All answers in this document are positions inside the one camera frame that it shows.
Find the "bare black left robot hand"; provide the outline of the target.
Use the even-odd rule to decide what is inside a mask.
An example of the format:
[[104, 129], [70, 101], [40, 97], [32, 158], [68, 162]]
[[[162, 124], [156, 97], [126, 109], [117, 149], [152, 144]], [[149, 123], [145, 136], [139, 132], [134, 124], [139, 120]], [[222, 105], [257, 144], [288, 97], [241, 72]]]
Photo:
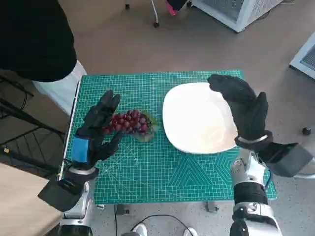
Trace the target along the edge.
[[74, 135], [71, 148], [72, 165], [80, 170], [88, 170], [99, 160], [106, 160], [119, 147], [122, 132], [117, 132], [111, 141], [104, 142], [103, 128], [107, 127], [119, 105], [121, 96], [107, 91], [98, 103], [91, 106], [83, 118], [83, 125]]

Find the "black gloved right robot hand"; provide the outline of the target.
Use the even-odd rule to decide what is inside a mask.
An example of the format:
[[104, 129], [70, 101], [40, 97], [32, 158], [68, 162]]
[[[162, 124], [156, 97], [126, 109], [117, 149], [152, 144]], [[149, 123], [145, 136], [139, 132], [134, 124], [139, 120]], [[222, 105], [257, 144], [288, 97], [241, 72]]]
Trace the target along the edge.
[[213, 74], [208, 83], [210, 89], [221, 93], [228, 103], [241, 138], [253, 141], [264, 135], [268, 112], [265, 92], [256, 95], [246, 81], [229, 75]]

